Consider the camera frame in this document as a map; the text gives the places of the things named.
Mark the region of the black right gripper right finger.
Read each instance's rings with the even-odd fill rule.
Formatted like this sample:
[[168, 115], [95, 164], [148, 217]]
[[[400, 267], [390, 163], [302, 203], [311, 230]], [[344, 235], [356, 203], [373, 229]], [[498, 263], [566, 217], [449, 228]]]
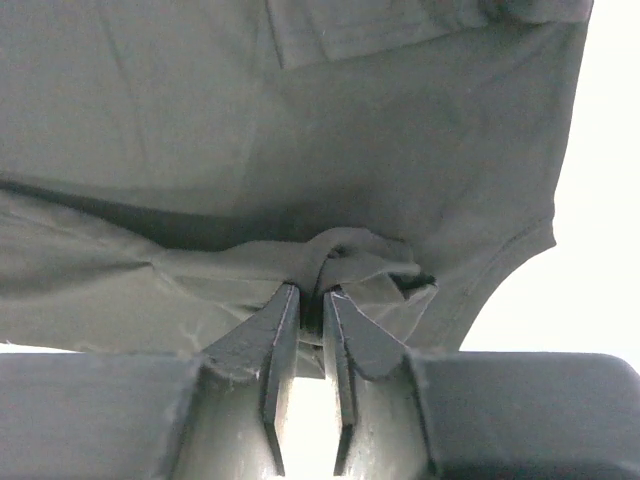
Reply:
[[391, 375], [402, 362], [405, 346], [338, 288], [323, 297], [323, 352], [339, 427], [334, 473], [343, 475], [361, 425], [356, 380], [378, 381]]

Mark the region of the black t shirt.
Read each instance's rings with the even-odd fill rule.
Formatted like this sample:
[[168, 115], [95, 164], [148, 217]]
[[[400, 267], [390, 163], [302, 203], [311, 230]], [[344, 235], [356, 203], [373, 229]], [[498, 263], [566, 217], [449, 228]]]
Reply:
[[212, 342], [284, 283], [459, 347], [551, 248], [589, 1], [5, 1], [1, 337]]

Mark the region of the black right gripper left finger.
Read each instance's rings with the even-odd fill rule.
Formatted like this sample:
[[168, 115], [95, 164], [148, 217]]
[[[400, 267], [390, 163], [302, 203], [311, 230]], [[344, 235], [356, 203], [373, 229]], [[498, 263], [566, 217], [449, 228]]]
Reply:
[[206, 347], [202, 445], [211, 475], [283, 475], [281, 443], [298, 347], [300, 294], [284, 284], [266, 306]]

